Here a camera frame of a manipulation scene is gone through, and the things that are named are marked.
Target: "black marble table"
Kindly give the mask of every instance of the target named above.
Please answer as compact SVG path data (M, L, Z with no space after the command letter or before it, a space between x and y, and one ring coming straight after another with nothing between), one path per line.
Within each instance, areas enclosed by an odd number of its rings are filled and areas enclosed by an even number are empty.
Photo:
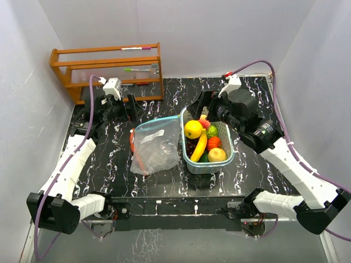
M268 84L265 77L243 77L242 88L248 89L259 100L264 117L277 121L273 110ZM139 93L155 95L157 84L141 87L123 87L123 94ZM191 104L200 91L221 89L224 83L219 78L164 79L164 101L141 101L145 115L140 120L180 114L183 107ZM81 106L76 106L73 116ZM183 160L179 145L180 162L170 170L142 176L130 172L133 153L129 145L129 131L138 123L112 122L106 127L105 135L84 167L74 191L81 197L91 191L110 193L113 197L241 197L256 187L284 195L297 194L291 184L269 162L245 146L231 131L235 149L234 160L216 174L190 174Z

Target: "white wall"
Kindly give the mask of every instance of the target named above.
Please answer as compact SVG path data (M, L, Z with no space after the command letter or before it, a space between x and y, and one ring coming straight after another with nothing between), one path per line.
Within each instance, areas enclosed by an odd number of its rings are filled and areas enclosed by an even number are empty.
M64 48L161 42L164 77L280 65L314 0L39 0ZM246 72L265 73L264 65Z
M48 65L62 45L39 2L0 0L1 262L18 262L28 194L54 169L73 109Z
M284 120L300 154L321 175L351 188L351 2L318 0L278 70ZM351 204L330 229L351 238ZM333 239L341 262L351 244Z

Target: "fruit basket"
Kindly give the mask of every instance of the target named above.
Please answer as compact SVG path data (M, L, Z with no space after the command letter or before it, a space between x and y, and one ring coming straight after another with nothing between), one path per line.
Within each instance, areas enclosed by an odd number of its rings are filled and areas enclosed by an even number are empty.
M207 107L203 108L202 114L208 114ZM230 138L230 131L228 126L223 122L213 122L212 125L216 126L218 129L218 137L222 140L223 150L227 155L227 159L222 162L212 162L212 163L196 163L190 160L186 155L186 138L184 133L185 124L192 120L190 112L187 111L186 107L182 109L180 113L180 126L182 128L182 147L183 147L183 158L186 161L189 172L192 174L210 174L216 173L221 170L222 167L229 164L234 159L234 148L233 143Z

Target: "white label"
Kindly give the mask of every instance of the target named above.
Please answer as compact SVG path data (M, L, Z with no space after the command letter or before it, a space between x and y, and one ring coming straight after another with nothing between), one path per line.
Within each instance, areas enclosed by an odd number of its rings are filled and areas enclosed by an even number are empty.
M147 142L147 141L151 141L151 140L153 140L155 137L163 136L164 133L165 133L165 130L159 130L159 131L155 132L154 134L148 135L148 136L146 136L146 137L141 141L140 144L143 144L143 143L145 143L145 142Z

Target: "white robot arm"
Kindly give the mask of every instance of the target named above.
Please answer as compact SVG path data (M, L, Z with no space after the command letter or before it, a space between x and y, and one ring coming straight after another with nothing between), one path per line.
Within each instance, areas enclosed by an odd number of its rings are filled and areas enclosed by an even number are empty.
M110 78L103 87L104 94L94 98L92 127L88 139L77 151L77 146L82 143L89 125L90 98L86 98L85 107L75 117L65 151L55 170L39 193L29 194L27 206L35 221L43 195L48 191L56 175L60 174L45 200L39 220L40 228L71 234L80 220L95 213L108 213L108 194L93 192L75 200L72 200L72 195L87 159L95 150L101 135L104 134L104 125L112 120L137 121L143 114L143 110L133 96L129 95L128 102L126 105L123 104L119 92L120 85L121 81L118 78ZM70 161L60 173L61 167L70 156L72 156Z
M278 168L300 193L285 196L257 188L240 207L233 209L227 205L227 211L230 208L232 214L244 217L258 213L286 216L298 220L308 231L321 234L351 200L351 195L303 169L291 155L281 128L262 118L257 99L248 90L240 89L239 77L229 72L223 78L228 84L221 91L202 92L188 111L199 119L203 107L208 107L210 122L222 121L236 130L245 145Z

